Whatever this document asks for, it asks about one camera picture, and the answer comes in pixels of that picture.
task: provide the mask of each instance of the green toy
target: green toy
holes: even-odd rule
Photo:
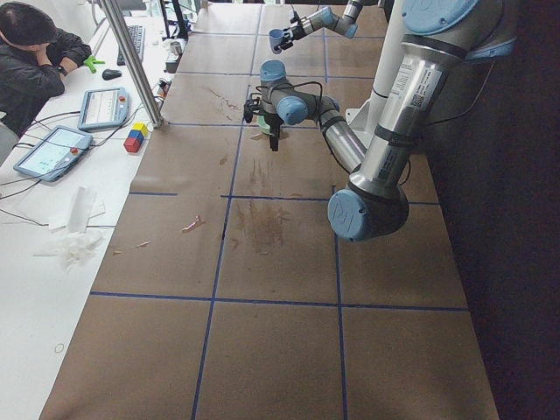
[[[97,69],[95,68],[96,64],[105,64],[105,61],[97,59],[94,55],[90,55],[89,57],[84,59],[84,65],[89,68],[89,71],[91,73],[97,72]]]

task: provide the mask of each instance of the yellow block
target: yellow block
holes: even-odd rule
[[[132,129],[140,131],[144,137],[148,136],[148,127],[143,122],[135,122]]]

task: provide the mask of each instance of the wall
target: wall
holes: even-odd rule
[[[521,3],[474,110],[424,136],[500,418],[558,420],[560,7]],[[451,82],[478,88],[487,69]]]
[[[8,3],[8,0],[0,0],[0,4],[4,3]],[[86,0],[28,0],[23,3],[41,9],[58,27],[80,35],[86,42],[94,34],[95,23],[91,16],[91,5]]]

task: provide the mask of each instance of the metal pole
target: metal pole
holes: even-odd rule
[[[175,10],[175,18],[177,19],[178,34],[176,38],[189,39],[189,34],[186,31],[185,19],[183,18],[183,11],[179,4],[179,0],[171,0],[173,9]]]
[[[159,7],[161,7],[161,16],[164,18],[164,25],[165,25],[165,35],[167,35],[166,39],[172,37],[169,33],[169,20],[167,19],[167,9],[165,8],[165,0],[159,0]]]
[[[138,58],[134,44],[132,44],[132,39],[130,39],[129,30],[124,22],[121,9],[117,5],[116,0],[100,0],[100,2],[103,12],[107,17],[108,24],[115,34],[116,42],[121,47],[122,55],[130,70],[130,75],[132,76],[136,90],[140,94],[140,99],[150,116],[151,123],[155,129],[158,129],[163,124],[164,118],[159,112],[159,107],[154,99],[150,83],[146,78],[146,73],[142,68],[142,63]]]

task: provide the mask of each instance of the man's hand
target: man's hand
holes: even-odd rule
[[[46,55],[46,48],[49,46],[49,43],[35,45],[34,53],[35,57],[37,57],[37,64],[40,66],[48,65],[52,66],[53,63],[49,60],[48,56]]]

